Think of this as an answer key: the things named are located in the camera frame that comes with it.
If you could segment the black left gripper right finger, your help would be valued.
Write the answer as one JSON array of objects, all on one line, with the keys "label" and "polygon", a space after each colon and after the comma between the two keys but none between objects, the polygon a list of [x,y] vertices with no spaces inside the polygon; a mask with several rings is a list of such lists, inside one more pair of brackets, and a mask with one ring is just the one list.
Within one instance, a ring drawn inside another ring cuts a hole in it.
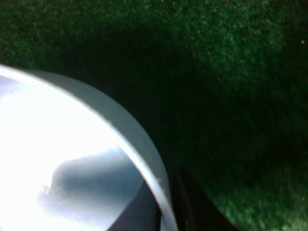
[{"label": "black left gripper right finger", "polygon": [[215,207],[185,167],[173,175],[171,196],[180,231],[236,231],[237,228]]}]

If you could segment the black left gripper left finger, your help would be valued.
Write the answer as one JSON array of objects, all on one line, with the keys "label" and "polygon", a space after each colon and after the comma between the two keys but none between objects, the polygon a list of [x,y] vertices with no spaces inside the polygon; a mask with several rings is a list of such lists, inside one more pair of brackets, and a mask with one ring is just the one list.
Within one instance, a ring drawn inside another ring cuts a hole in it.
[{"label": "black left gripper left finger", "polygon": [[131,202],[108,230],[159,231],[160,227],[160,209],[148,185],[143,182]]}]

